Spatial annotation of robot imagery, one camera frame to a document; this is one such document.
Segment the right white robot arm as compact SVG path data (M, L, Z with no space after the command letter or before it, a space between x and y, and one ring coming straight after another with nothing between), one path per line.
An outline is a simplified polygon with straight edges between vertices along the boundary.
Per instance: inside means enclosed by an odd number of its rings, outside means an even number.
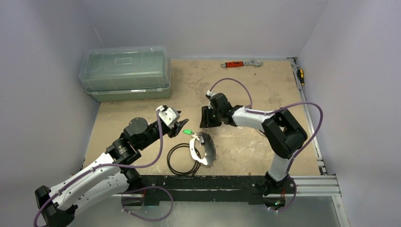
M263 112L247 110L242 105L232 106L222 93L207 92L206 98L209 105L202 107L200 128L225 124L262 132L274 152L272 164L265 176L266 188L270 192L282 189L288 179L291 159L308 138L292 113L288 109Z

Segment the green key tag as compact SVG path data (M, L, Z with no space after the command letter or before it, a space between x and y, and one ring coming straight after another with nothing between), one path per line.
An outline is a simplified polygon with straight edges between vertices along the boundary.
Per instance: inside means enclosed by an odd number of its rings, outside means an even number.
M192 135L192 134L193 134L192 130L187 130L187 129L185 129L185 130L183 131L183 133L184 133L184 134L187 134L187 135Z

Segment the black white key tag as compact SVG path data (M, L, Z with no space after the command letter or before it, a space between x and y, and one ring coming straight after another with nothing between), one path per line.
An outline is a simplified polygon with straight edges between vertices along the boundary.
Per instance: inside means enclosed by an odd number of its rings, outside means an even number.
M199 141L200 146L205 144L205 140L204 140L202 135L198 134L197 135L197 140Z

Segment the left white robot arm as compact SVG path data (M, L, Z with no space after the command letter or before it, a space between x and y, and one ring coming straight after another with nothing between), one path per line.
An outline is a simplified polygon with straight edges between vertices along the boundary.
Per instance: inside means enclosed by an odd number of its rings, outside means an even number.
M157 120L148 123L144 118L134 118L124 128L120 137L93 163L81 169L69 179L52 187L41 186L35 190L36 213L33 225L43 217L47 227L67 227L85 209L114 194L146 193L163 187L145 185L138 169L154 165L163 151L163 136L176 137L188 119L156 114ZM159 152L149 164L133 166L141 157L140 152L159 141Z

